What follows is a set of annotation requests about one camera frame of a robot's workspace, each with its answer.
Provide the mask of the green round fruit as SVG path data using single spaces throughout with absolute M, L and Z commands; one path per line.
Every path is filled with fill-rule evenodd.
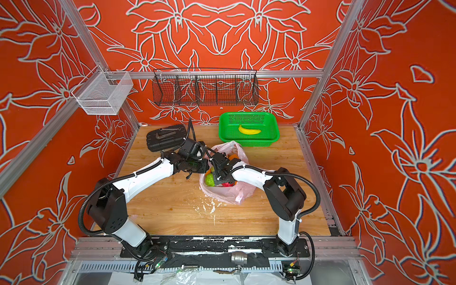
M 214 176 L 212 173 L 206 174 L 204 177 L 204 184 L 209 187 L 215 186 Z

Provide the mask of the pink plastic bag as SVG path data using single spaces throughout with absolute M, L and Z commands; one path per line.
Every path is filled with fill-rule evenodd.
M 235 141 L 229 141 L 223 144 L 216 145 L 212 149 L 219 153 L 224 153 L 231 159 L 240 159 L 241 162 L 248 164 L 248 157 L 241 147 Z M 216 185 L 215 169 L 210 165 L 210 170 L 205 174 L 199 175 L 199 188 L 205 195 L 217 199 L 226 204 L 241 205 L 246 198 L 253 195 L 256 187 L 245 182 L 225 182 Z

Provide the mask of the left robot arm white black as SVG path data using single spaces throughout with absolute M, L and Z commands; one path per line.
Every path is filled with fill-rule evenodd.
M 138 261 L 148 261 L 157 252 L 148 232 L 128 215 L 127 204 L 153 184 L 179 172 L 205 173 L 207 159 L 183 159 L 176 153 L 158 158 L 129 175 L 101 179 L 84 200 L 78 213 L 78 226 L 87 236 L 105 234 L 115 238 Z

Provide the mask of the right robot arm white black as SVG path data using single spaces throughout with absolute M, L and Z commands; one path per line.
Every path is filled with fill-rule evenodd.
M 267 171 L 247 165 L 240 159 L 229 159 L 222 153 L 214 154 L 209 161 L 215 170 L 215 183 L 244 182 L 264 191 L 272 210 L 279 218 L 275 252 L 286 257 L 293 255 L 300 236 L 302 217 L 313 213 L 321 204 L 317 187 L 310 180 L 290 173 L 283 167 Z M 307 210 L 304 210 L 307 196 L 299 181 L 309 186 L 315 194 L 315 204 Z

